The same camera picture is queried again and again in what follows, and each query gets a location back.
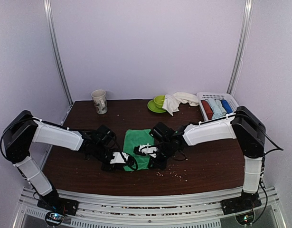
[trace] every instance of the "green plate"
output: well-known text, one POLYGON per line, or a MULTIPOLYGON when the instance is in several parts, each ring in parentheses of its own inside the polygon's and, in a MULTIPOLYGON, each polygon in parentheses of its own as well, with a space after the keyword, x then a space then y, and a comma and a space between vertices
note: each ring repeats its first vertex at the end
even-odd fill
POLYGON ((150 111, 153 111, 155 113, 165 113, 166 112, 166 110, 156 107, 153 100, 149 101, 147 106, 150 109, 150 111))

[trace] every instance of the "mug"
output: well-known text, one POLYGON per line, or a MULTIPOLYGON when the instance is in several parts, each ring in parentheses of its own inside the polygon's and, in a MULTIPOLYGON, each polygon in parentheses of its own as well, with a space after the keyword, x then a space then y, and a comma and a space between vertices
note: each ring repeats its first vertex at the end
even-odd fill
POLYGON ((98 114, 105 114, 108 111, 106 91, 103 89, 95 90, 91 93, 91 97, 96 107, 96 112, 98 114))

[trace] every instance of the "basket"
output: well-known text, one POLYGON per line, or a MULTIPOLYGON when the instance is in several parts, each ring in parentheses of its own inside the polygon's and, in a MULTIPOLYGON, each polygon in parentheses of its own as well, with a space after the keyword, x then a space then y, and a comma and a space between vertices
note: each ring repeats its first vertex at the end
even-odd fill
POLYGON ((213 98, 215 100, 227 100, 227 102, 229 103, 233 111, 235 111, 237 107, 239 106, 236 100, 230 94, 226 94, 226 93, 200 92, 200 93, 197 93, 197 97, 199 100, 199 107, 201 109, 201 113, 204 118, 204 121, 208 121, 209 119, 205 113, 201 100, 207 100, 208 98, 213 98))

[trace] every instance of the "folded green cloth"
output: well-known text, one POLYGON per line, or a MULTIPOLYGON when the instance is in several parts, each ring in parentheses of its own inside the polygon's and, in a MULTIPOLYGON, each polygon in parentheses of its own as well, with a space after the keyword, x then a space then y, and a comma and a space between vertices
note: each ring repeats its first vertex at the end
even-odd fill
MULTIPOLYGON (((132 155, 138 164, 137 170, 147 170, 148 164, 150 160, 150 156, 141 156, 133 153, 134 147, 140 145, 147 145, 149 143, 150 146, 154 145, 154 138, 149 135, 150 129, 147 130, 127 130, 125 135, 125 140, 123 143, 123 151, 127 154, 132 155)), ((124 167, 125 171, 132 171, 128 166, 124 167)))

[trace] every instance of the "wooden tabletop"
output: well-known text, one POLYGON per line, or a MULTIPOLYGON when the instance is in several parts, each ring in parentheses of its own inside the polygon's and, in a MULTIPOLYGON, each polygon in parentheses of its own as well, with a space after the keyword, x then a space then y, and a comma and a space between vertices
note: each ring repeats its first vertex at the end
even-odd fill
MULTIPOLYGON (((123 145, 128 129, 151 129, 159 121, 176 130, 180 125, 202 121, 199 107, 181 104, 179 112, 153 113, 148 100, 108 101, 108 112, 96 113, 92 101, 75 102, 64 126, 97 129, 104 124, 123 145)), ((57 189, 115 196, 161 196, 235 188, 244 182, 244 157, 237 140, 201 143, 184 150, 188 160, 168 160, 167 168, 134 172, 101 170, 91 157, 54 146, 44 173, 57 189)))

